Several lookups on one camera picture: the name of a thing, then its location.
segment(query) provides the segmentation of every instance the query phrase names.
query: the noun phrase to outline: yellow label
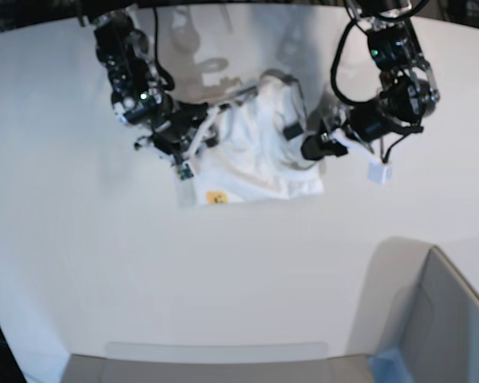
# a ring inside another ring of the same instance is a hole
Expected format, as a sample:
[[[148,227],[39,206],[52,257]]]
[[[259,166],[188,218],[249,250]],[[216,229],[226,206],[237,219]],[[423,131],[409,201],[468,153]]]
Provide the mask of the yellow label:
[[[206,193],[206,198],[210,205],[227,203],[227,194],[222,191],[208,191],[208,193]]]

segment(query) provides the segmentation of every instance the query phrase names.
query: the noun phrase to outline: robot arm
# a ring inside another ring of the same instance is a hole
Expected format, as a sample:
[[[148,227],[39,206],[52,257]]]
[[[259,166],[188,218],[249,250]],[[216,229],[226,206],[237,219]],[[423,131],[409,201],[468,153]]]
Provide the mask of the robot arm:
[[[153,147],[160,157],[177,167],[181,179],[186,179],[192,176],[187,161],[199,146],[216,143],[212,122],[220,107],[184,103],[170,96],[174,80],[157,58],[156,9],[153,15],[152,54],[149,39],[129,8],[110,10],[89,20],[95,26],[97,59],[107,70],[117,118],[145,131],[134,148]]]
[[[423,131],[422,119],[434,111],[440,100],[433,70],[424,58],[410,21],[410,16],[423,4],[411,10],[411,4],[404,0],[359,0],[361,10],[357,10],[346,1],[351,20],[331,68],[331,88],[342,105],[334,115],[323,119],[316,134],[305,140],[302,146],[305,158],[320,160],[324,156],[343,156],[348,148],[358,148],[358,145],[345,146],[344,140],[339,138],[342,136],[360,143],[374,158],[372,141],[394,132],[402,137],[397,143],[410,134]],[[366,35],[371,58],[380,70],[382,88],[368,101],[352,101],[341,92],[336,77],[347,36],[354,27],[360,28],[358,24],[363,20],[370,24],[370,28],[362,32]],[[392,147],[387,153],[381,153],[379,160],[383,164],[388,163]]]
[[[94,24],[97,58],[106,68],[113,88],[111,102],[120,121],[146,133],[135,148],[152,146],[175,165],[183,180],[192,176],[188,162],[202,145],[218,143],[213,121],[227,105],[187,104],[174,100],[174,80],[157,58],[156,8],[154,46],[135,23],[129,0],[85,2],[81,14]],[[323,118],[317,132],[301,147],[307,160],[343,156],[348,149],[362,152],[371,162],[387,164],[392,147],[410,134],[423,131],[422,119],[440,99],[429,62],[424,58],[410,17],[410,0],[346,0],[350,22],[339,42],[331,67],[331,88],[341,105]],[[368,22],[362,30],[359,23]],[[380,70],[381,91],[368,101],[352,101],[336,81],[342,50],[349,32],[358,27],[366,35],[370,55]],[[378,158],[371,142],[394,132],[402,138]]]

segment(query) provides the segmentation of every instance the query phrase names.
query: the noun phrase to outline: white cloth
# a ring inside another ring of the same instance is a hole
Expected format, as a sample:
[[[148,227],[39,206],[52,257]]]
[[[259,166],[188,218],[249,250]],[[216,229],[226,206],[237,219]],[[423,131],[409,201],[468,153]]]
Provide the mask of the white cloth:
[[[266,75],[257,95],[233,104],[216,119],[220,143],[197,156],[192,179],[195,204],[292,199],[323,193],[319,167],[302,158],[303,134],[287,141],[283,129],[305,129],[303,100],[295,81]]]

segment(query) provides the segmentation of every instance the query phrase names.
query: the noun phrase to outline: cable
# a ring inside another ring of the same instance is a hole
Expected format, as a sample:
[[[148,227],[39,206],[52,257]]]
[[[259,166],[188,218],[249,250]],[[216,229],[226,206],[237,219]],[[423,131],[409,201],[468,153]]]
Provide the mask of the cable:
[[[167,70],[163,66],[161,66],[161,63],[158,60],[158,11],[156,10],[155,6],[152,8],[152,13],[154,15],[154,65],[156,66],[156,71],[158,72],[158,74],[166,82],[166,84],[164,84],[163,86],[164,89],[174,90],[174,88],[176,87],[174,79],[172,78],[170,73],[167,72]]]
[[[410,134],[405,134],[403,137],[401,137],[399,140],[397,140],[396,142],[394,142],[391,146],[389,146],[388,150],[386,151],[386,154],[385,156],[382,158],[382,162],[384,164],[387,164],[389,162],[389,158],[390,158],[390,152],[392,152],[392,148],[394,146],[396,146],[397,144],[399,144],[401,141],[403,141],[405,138],[407,138]]]
[[[416,123],[416,125],[415,125],[414,127],[420,127],[420,128],[422,128],[421,123],[422,123],[422,118],[419,120],[418,123]],[[399,140],[395,141],[391,146],[389,146],[388,150],[386,151],[385,156],[382,158],[382,162],[383,162],[384,164],[388,163],[388,162],[389,162],[389,158],[390,158],[390,152],[392,152],[392,148],[393,148],[394,146],[396,146],[397,144],[399,144],[401,141],[403,141],[405,138],[407,138],[408,136],[410,136],[410,135],[412,135],[412,134],[414,134],[414,133],[416,133],[416,132],[409,132],[409,133],[403,135],[403,137],[401,137]]]
[[[379,12],[370,10],[366,6],[367,2],[362,4],[362,9],[365,10],[369,15],[383,20],[384,22],[402,22],[403,20],[406,20],[418,14],[425,6],[427,6],[428,2],[430,2],[430,0],[421,0],[415,8],[406,12],[405,14],[402,14],[401,16],[397,16],[396,18],[388,18],[387,16],[381,15]]]
[[[337,51],[335,52],[335,57],[334,57],[334,62],[332,64],[332,67],[330,69],[330,83],[332,90],[335,93],[335,96],[346,105],[349,106],[361,106],[361,105],[366,105],[370,103],[370,100],[368,101],[352,101],[348,97],[346,97],[338,88],[337,86],[337,69],[339,62],[341,61],[341,56],[342,56],[342,51],[344,50],[344,45],[346,44],[346,40],[348,38],[348,34],[350,34],[351,29],[356,25],[356,19],[352,18],[346,28],[344,29],[344,32],[342,32],[341,39],[338,42],[338,47]]]

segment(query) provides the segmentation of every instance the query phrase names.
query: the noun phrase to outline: white table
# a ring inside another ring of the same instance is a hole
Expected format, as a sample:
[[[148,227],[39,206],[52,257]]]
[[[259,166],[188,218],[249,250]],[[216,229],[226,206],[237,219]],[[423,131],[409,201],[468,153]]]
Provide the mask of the white table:
[[[179,97],[279,68],[315,105],[345,11],[228,12],[232,33],[218,6],[193,6],[195,31],[181,37],[169,33],[180,16],[160,10],[160,59]],[[152,30],[150,12],[140,20]],[[177,208],[168,165],[134,152],[136,133],[115,120],[90,28],[0,34],[0,324],[20,366],[56,380],[50,358],[103,356],[107,342],[325,342],[342,355],[372,254],[392,236],[440,244],[479,290],[479,30],[414,24],[442,101],[425,134],[394,150],[392,183],[368,181],[351,154],[327,161],[323,196],[191,211]],[[217,57],[228,66],[202,74]],[[340,86],[367,98],[377,75],[354,31]]]

